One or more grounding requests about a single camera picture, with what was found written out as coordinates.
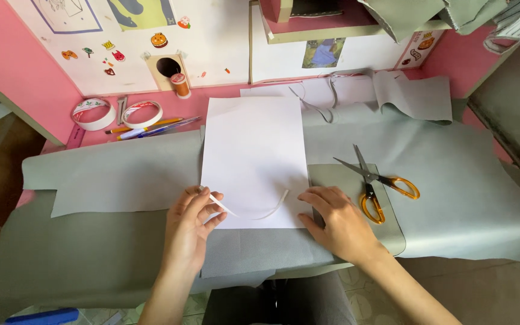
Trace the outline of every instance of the tile floor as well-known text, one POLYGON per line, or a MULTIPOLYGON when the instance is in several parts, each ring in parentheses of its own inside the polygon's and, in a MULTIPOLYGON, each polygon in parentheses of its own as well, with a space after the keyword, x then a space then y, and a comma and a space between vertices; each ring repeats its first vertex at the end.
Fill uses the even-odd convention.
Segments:
MULTIPOLYGON (((401 265, 464 325, 520 324, 520 262, 458 258, 399 258, 401 265)), ((344 292, 359 325, 406 324, 386 294, 356 267, 339 270, 344 292)), ((201 325, 209 292, 192 294, 184 307, 183 325, 201 325)), ((69 325, 103 325, 119 312, 116 325, 138 322, 136 309, 80 309, 69 325)), ((54 308, 30 307, 20 314, 54 308)))

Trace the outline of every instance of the yellow pencil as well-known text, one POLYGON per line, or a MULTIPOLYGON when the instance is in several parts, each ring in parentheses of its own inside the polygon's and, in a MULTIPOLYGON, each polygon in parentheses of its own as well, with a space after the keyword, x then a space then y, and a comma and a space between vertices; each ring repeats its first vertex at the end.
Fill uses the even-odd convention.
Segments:
MULTIPOLYGON (((154 124, 152 125, 160 125, 160 124, 166 124, 166 123, 174 123, 174 122, 179 122, 179 121, 182 121, 184 118, 182 117, 178 117, 178 118, 175 118, 175 119, 169 119, 169 120, 162 120, 162 121, 157 121, 155 122, 154 124)), ((123 127, 123 128, 115 128, 115 129, 111 129, 109 131, 106 131, 106 134, 112 134, 112 133, 118 133, 118 132, 125 132, 125 131, 130 131, 131 128, 126 128, 126 127, 123 127)))

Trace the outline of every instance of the tape roll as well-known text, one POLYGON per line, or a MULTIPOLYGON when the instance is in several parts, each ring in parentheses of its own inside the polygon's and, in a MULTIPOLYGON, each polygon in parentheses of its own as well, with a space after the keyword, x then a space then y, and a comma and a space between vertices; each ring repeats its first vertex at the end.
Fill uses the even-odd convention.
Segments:
POLYGON ((74 108, 72 112, 72 119, 76 122, 77 125, 81 126, 82 129, 86 131, 97 131, 98 129, 103 129, 109 126, 116 119, 116 109, 110 104, 109 101, 103 98, 90 98, 85 100, 74 108), (93 122, 80 122, 82 115, 86 110, 90 110, 96 107, 107 106, 110 110, 97 121, 93 122))
POLYGON ((124 110, 124 113, 122 114, 121 121, 124 123, 125 126, 127 126, 129 128, 146 128, 151 125, 154 125, 155 122, 159 121, 160 118, 162 118, 162 115, 163 115, 162 106, 160 106, 158 103, 153 102, 153 101, 143 101, 143 102, 135 103, 132 106, 126 108, 124 110), (132 113, 134 113, 136 110, 138 110, 142 107, 152 106, 152 105, 154 105, 155 107, 158 108, 158 113, 156 113, 154 117, 150 118, 148 121, 141 122, 141 123, 128 122, 128 117, 132 113))

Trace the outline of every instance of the scissors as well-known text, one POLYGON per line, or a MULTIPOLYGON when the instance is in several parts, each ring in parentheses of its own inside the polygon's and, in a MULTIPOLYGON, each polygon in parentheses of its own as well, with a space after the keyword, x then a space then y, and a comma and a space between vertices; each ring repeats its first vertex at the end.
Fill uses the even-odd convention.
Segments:
POLYGON ((382 209, 381 209, 380 204, 379 204, 379 200, 377 199, 376 193, 374 192, 374 189, 372 188, 372 184, 371 184, 372 181, 379 181, 382 184, 385 184, 385 185, 389 186, 390 188, 393 188, 394 190, 396 190, 400 194, 402 194, 404 196, 408 196, 408 197, 410 197, 413 200, 416 200, 417 198, 421 197, 421 193, 418 191, 418 188, 416 188, 415 185, 413 185, 410 181, 407 181, 404 178, 400 178, 400 177, 388 178, 388 177, 385 177, 385 176, 380 176, 380 175, 371 173, 370 170, 368 169, 368 166, 366 165, 365 159, 362 157, 361 151, 358 149, 358 146, 356 144, 353 144, 353 146, 354 146, 354 151, 356 151, 356 153, 357 153, 358 161, 360 162, 361 168, 358 168, 357 166, 349 164, 349 163, 347 163, 345 161, 342 161, 340 159, 337 159, 337 158, 335 158, 335 159, 338 162, 340 162, 341 164, 343 164, 344 166, 346 166, 346 167, 350 168, 351 170, 357 172, 358 174, 361 174, 362 176, 364 176, 365 183, 366 183, 366 185, 365 185, 366 192, 365 192, 365 194, 363 194, 361 196, 360 202, 361 202, 362 210, 365 212, 365 215, 369 219, 372 220, 372 222, 374 222, 376 224, 381 224, 385 220, 384 213, 382 212, 382 209), (412 193, 411 192, 407 192, 407 191, 403 190, 402 188, 398 187, 396 185, 397 181, 402 181, 413 192, 412 193), (366 201, 368 199, 372 200, 372 203, 374 205, 374 209, 376 210, 376 212, 378 214, 377 218, 373 217, 372 214, 366 208, 366 201))

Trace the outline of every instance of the masking tape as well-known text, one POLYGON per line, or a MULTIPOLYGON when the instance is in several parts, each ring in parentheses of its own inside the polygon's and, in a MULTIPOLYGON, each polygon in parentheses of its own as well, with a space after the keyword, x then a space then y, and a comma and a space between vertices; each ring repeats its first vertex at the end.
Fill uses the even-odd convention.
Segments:
POLYGON ((90 98, 85 100, 75 107, 72 112, 72 119, 77 125, 81 126, 86 131, 97 131, 110 125, 116 119, 116 109, 110 104, 109 101, 103 98, 90 98), (108 113, 101 119, 93 122, 80 122, 82 115, 86 110, 90 110, 96 107, 107 106, 110 108, 108 113))
MULTIPOLYGON (((284 194, 282 194, 282 196, 280 197, 280 201, 278 202, 278 204, 274 207, 274 209, 272 209, 272 211, 270 211, 270 213, 268 213, 264 217, 248 219, 248 220, 260 220, 260 219, 264 219, 264 218, 270 217, 274 212, 278 211, 278 209, 280 208, 280 206, 284 202, 284 199, 286 198, 287 195, 288 195, 288 190, 285 190, 284 194)), ((210 194, 210 200, 212 200, 213 203, 216 203, 219 207, 224 209, 225 212, 230 213, 231 215, 235 216, 236 218, 241 218, 240 216, 237 216, 234 212, 230 211, 230 209, 226 208, 226 206, 224 204, 220 203, 220 201, 218 201, 212 194, 210 194)))
POLYGON ((126 108, 124 110, 124 113, 122 113, 121 121, 124 123, 125 126, 127 126, 129 128, 146 128, 151 125, 154 125, 155 122, 159 121, 160 118, 162 118, 162 115, 163 115, 162 106, 160 106, 158 103, 153 102, 153 101, 144 101, 144 102, 135 103, 132 106, 126 108), (134 113, 136 110, 138 110, 142 107, 152 106, 152 105, 154 105, 155 107, 158 108, 158 113, 156 113, 154 117, 152 117, 148 121, 141 122, 141 123, 128 122, 128 117, 132 113, 134 113))

